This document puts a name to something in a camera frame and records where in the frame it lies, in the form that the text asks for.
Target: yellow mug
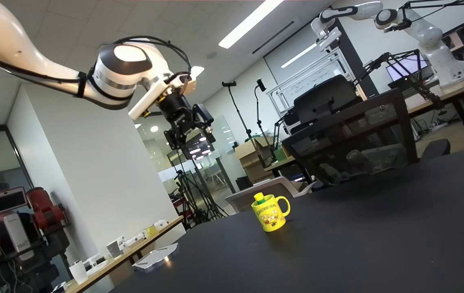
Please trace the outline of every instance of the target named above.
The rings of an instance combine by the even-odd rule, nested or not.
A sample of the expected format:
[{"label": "yellow mug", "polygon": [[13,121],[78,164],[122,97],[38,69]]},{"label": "yellow mug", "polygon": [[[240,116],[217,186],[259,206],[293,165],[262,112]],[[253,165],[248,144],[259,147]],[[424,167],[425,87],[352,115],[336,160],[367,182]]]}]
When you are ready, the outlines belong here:
[{"label": "yellow mug", "polygon": [[[287,209],[282,211],[279,199],[285,199]],[[272,232],[280,229],[285,224],[285,216],[292,211],[292,203],[287,196],[274,196],[274,195],[264,195],[262,191],[257,191],[254,195],[254,203],[251,203],[251,208],[257,219],[261,221],[264,230]]]}]

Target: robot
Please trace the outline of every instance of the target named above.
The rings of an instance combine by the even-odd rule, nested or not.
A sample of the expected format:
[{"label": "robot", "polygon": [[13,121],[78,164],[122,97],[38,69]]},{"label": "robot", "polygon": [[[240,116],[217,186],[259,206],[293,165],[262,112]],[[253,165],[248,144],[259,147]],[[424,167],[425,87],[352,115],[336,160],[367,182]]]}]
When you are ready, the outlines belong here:
[{"label": "robot", "polygon": [[[187,64],[173,72],[157,45],[173,48]],[[130,108],[137,118],[153,103],[171,123],[165,134],[171,147],[183,149],[186,134],[200,128],[209,141],[212,115],[204,105],[191,105],[186,94],[196,89],[187,55],[168,40],[153,35],[132,35],[104,45],[88,72],[77,71],[44,56],[31,42],[20,20],[0,3],[0,68],[23,79],[83,97],[106,108],[129,105],[137,86],[147,92]]]},{"label": "robot", "polygon": [[411,3],[406,3],[399,9],[383,7],[381,1],[327,7],[311,22],[321,46],[329,46],[341,35],[339,29],[334,27],[334,22],[337,17],[344,16],[350,16],[354,19],[373,17],[378,29],[386,32],[406,30],[409,35],[417,38],[422,55],[430,61],[433,72],[440,79],[441,90],[450,90],[453,84],[464,81],[464,59],[454,58],[450,46],[441,40],[443,30],[414,11]]}]

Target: computer monitor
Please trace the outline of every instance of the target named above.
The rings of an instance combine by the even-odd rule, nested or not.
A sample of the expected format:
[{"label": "computer monitor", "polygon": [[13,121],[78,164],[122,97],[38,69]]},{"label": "computer monitor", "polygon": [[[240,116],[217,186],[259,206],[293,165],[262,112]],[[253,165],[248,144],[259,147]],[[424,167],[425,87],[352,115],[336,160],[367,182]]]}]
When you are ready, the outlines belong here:
[{"label": "computer monitor", "polygon": [[8,190],[0,191],[0,214],[7,211],[18,209],[21,206],[26,206],[26,196],[23,186],[15,186]]},{"label": "computer monitor", "polygon": [[417,72],[427,66],[428,66],[428,63],[424,56],[411,55],[411,56],[399,59],[399,63],[394,63],[394,66],[388,66],[386,69],[388,69],[391,79],[397,81],[397,79],[401,79],[407,74]]}]

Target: mug handle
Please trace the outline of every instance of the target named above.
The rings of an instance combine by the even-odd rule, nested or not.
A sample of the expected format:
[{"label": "mug handle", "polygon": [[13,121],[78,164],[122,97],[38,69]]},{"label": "mug handle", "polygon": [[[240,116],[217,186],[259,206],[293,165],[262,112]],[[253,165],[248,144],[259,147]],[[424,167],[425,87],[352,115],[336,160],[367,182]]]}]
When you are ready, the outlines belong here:
[{"label": "mug handle", "polygon": [[288,216],[290,214],[290,211],[292,211],[292,203],[290,203],[290,199],[287,198],[287,196],[277,196],[277,203],[280,201],[280,199],[285,199],[285,203],[287,203],[287,211],[282,211],[282,214],[284,216]]}]

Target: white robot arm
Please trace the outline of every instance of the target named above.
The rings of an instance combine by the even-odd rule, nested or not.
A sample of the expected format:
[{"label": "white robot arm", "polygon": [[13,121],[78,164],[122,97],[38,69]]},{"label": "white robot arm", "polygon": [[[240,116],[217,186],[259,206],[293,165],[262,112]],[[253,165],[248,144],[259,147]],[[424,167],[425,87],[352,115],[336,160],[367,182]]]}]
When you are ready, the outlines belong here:
[{"label": "white robot arm", "polygon": [[44,56],[20,20],[0,3],[0,66],[3,69],[108,108],[126,107],[137,86],[144,84],[147,94],[130,110],[132,118],[140,116],[153,102],[165,99],[165,94],[171,94],[176,87],[183,89],[176,94],[194,89],[191,69],[173,72],[155,43],[161,40],[150,37],[116,40],[101,48],[90,72],[77,71]]},{"label": "white robot arm", "polygon": [[409,4],[401,9],[386,9],[381,1],[367,1],[354,6],[327,7],[313,22],[311,27],[318,35],[318,42],[329,45],[339,37],[339,30],[331,30],[334,20],[342,16],[354,19],[375,17],[375,25],[383,30],[406,30],[419,40],[422,55],[430,61],[435,74],[440,79],[441,89],[464,79],[464,59],[456,59],[448,45],[441,40],[443,30]]}]

